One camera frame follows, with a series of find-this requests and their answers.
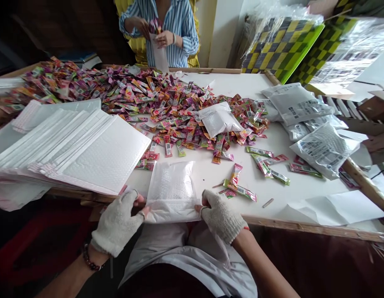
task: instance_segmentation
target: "wooden board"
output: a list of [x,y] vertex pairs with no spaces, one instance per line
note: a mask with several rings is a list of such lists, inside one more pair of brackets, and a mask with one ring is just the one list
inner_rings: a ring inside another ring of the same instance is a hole
[[[34,69],[40,63],[30,65],[21,70],[6,74],[3,77],[16,77],[27,71]],[[239,74],[240,69],[219,69],[219,68],[170,68],[170,71],[183,71],[183,72],[208,72],[208,73],[228,73],[228,74]],[[273,85],[280,84],[279,80],[271,73],[264,72],[268,79]],[[361,191],[375,203],[379,208],[384,211],[384,194],[382,194],[378,188],[372,183],[372,181],[362,172],[362,170],[351,160],[348,159],[343,168],[351,175],[357,183],[362,187]],[[47,195],[62,196],[68,198],[79,199],[82,205],[91,206],[94,208],[94,216],[91,218],[92,221],[99,220],[99,210],[105,204],[110,204],[116,197],[101,195],[89,191],[81,190],[70,190],[70,189],[59,189],[51,188]],[[297,223],[292,221],[282,221],[274,219],[265,219],[254,216],[243,216],[248,224],[270,227],[270,228],[281,228],[286,230],[300,231],[305,233],[315,233],[336,237],[345,237],[353,239],[361,239],[366,241],[384,242],[384,233],[379,232],[366,232],[345,227],[333,227],[333,226],[320,226],[308,223]]]

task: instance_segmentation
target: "cable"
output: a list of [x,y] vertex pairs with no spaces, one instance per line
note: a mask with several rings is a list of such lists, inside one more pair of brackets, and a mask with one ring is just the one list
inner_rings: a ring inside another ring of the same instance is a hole
[[376,178],[379,174],[381,174],[382,172],[384,172],[384,170],[382,170],[382,171],[380,171],[377,175],[375,175],[373,178],[371,178],[371,179],[374,179],[374,178]]

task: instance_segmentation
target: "dark red cloth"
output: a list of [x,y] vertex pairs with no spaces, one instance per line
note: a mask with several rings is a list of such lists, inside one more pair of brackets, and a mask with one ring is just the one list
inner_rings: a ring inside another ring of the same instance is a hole
[[118,290],[118,298],[213,298],[194,276],[170,264],[153,264],[134,274]]

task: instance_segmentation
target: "gloved hand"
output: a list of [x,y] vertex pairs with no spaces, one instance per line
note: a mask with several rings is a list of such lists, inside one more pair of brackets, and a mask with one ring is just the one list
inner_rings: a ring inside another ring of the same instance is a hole
[[92,246],[97,251],[117,257],[150,211],[150,207],[145,207],[131,216],[133,206],[143,202],[143,197],[136,190],[115,199],[101,215],[98,228],[92,232]]
[[195,209],[206,222],[210,230],[216,233],[226,244],[231,244],[244,227],[248,227],[240,213],[228,206],[224,196],[211,190],[204,190],[203,204],[208,201],[210,207],[196,205]]

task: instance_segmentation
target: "wrist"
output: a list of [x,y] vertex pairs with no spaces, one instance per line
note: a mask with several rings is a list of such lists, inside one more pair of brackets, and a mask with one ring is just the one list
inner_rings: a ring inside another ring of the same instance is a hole
[[240,233],[236,236],[236,238],[233,240],[231,245],[236,251],[239,251],[243,249],[243,247],[245,247],[249,241],[251,241],[251,238],[255,239],[250,230],[242,229]]
[[109,259],[109,255],[100,251],[97,251],[91,244],[88,245],[89,259],[95,265],[102,266]]

